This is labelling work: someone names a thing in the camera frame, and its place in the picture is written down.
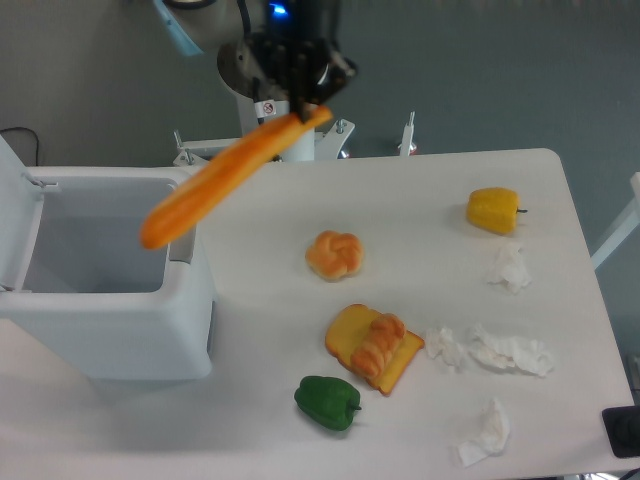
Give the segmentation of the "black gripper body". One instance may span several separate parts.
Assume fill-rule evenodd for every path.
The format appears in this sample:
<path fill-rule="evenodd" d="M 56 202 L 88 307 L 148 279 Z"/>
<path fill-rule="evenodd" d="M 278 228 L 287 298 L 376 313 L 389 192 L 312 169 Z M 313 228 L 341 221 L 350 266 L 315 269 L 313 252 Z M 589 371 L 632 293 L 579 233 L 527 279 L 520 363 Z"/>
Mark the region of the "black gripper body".
<path fill-rule="evenodd" d="M 307 104 L 312 104 L 313 51 L 323 44 L 337 44 L 340 51 L 338 30 L 341 3 L 239 1 L 237 6 L 243 33 L 241 41 L 250 49 L 263 78 L 271 85 L 277 85 L 290 104 L 291 64 L 295 59 L 306 59 L 309 73 Z M 357 76 L 358 67 L 341 51 L 340 53 L 345 62 L 345 85 L 341 89 L 343 90 Z"/>

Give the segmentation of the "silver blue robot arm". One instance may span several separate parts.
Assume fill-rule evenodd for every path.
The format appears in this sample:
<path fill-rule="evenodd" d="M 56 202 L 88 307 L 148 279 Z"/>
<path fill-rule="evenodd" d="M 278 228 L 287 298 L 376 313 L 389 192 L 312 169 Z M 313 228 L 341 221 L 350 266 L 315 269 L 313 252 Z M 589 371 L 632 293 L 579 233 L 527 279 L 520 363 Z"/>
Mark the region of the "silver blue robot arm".
<path fill-rule="evenodd" d="M 357 75 L 338 43 L 339 1 L 161 1 L 159 9 L 185 47 L 232 54 L 237 92 L 286 101 L 302 121 Z"/>

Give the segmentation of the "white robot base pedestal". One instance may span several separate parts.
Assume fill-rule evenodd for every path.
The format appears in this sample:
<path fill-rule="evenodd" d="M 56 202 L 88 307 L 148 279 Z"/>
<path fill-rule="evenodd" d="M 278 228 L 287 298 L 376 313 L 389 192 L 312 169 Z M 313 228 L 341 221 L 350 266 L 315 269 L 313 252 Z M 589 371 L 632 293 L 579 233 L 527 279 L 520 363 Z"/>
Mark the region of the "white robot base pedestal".
<path fill-rule="evenodd" d="M 221 46 L 217 67 L 223 85 L 235 98 L 243 135 L 289 114 L 285 95 L 277 85 L 271 85 L 263 78 L 259 65 L 243 41 Z"/>

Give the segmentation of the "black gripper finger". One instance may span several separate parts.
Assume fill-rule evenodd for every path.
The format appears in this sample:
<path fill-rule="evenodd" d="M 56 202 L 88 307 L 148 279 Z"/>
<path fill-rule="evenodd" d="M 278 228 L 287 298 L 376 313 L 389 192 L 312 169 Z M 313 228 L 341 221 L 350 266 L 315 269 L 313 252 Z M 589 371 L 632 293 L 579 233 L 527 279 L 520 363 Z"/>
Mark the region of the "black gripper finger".
<path fill-rule="evenodd" d="M 311 103 L 327 102 L 345 85 L 345 62 L 337 44 L 323 44 L 313 51 Z"/>
<path fill-rule="evenodd" d="M 290 67 L 290 104 L 302 123 L 308 121 L 307 94 L 309 91 L 308 62 L 306 59 L 295 59 Z"/>

